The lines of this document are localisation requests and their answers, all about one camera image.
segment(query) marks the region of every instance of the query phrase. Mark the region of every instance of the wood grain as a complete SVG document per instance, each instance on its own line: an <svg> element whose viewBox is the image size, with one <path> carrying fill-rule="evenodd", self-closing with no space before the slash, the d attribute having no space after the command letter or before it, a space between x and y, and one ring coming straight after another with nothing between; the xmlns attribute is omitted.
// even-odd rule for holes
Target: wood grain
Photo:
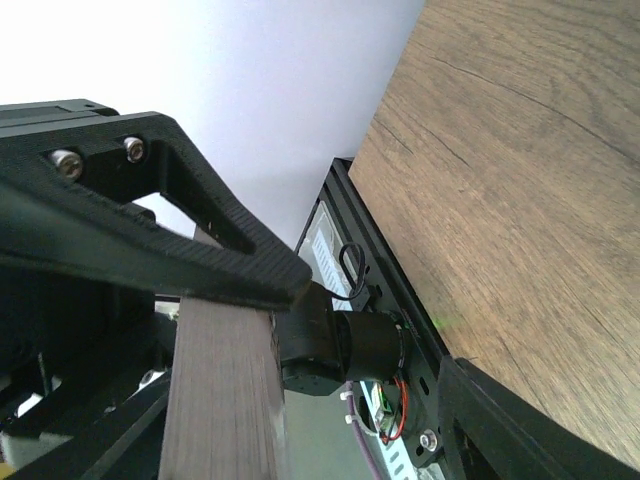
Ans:
<svg viewBox="0 0 640 480"><path fill-rule="evenodd" d="M640 468L640 2L428 2L351 177L457 356Z"/></svg>
<svg viewBox="0 0 640 480"><path fill-rule="evenodd" d="M272 331L266 312L182 300L160 480L289 478Z"/></svg>

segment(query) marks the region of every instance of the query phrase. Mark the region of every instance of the bolt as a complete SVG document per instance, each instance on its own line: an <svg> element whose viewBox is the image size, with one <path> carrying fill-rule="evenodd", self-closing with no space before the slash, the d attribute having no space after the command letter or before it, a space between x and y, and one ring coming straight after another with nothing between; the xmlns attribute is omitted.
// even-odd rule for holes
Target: bolt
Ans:
<svg viewBox="0 0 640 480"><path fill-rule="evenodd" d="M435 452L438 448L438 437L433 430L425 430L420 435L420 446L429 452Z"/></svg>
<svg viewBox="0 0 640 480"><path fill-rule="evenodd" d="M77 180L82 174L82 157L69 150L56 150L49 155L49 160L56 166L58 172L70 180Z"/></svg>
<svg viewBox="0 0 640 480"><path fill-rule="evenodd" d="M144 143L139 138L125 138L124 148L127 149L127 160L131 163L138 163L144 158Z"/></svg>

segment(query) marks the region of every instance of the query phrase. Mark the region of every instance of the white wall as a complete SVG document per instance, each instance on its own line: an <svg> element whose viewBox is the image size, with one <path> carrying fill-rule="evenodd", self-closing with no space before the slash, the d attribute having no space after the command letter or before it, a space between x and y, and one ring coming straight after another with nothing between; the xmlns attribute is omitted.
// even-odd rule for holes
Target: white wall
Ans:
<svg viewBox="0 0 640 480"><path fill-rule="evenodd" d="M171 115L294 245L331 159L355 155L422 3L4 1L0 104L84 97Z"/></svg>

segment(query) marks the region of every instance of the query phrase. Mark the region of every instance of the black cylindrical motor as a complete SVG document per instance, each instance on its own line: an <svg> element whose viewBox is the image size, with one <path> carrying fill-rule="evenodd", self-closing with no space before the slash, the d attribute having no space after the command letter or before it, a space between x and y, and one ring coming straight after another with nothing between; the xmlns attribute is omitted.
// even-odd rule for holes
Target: black cylindrical motor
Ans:
<svg viewBox="0 0 640 480"><path fill-rule="evenodd" d="M334 313L343 346L346 378L353 381L391 380L402 366L403 330L385 313Z"/></svg>

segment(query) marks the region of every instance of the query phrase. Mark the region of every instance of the red wire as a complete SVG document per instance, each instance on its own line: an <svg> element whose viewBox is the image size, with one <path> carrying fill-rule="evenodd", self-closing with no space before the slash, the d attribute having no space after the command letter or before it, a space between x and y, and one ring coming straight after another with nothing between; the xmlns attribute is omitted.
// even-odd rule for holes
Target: red wire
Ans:
<svg viewBox="0 0 640 480"><path fill-rule="evenodd" d="M402 395L402 418L400 419L400 425L398 425L398 430L396 430L395 435L389 438L385 435L381 436L382 442L385 444L400 438L402 431L404 430L404 424L407 421L407 411L409 410L409 388L407 387L407 383L404 380L401 382L397 377L394 377L394 380L397 387L400 389L400 394Z"/></svg>

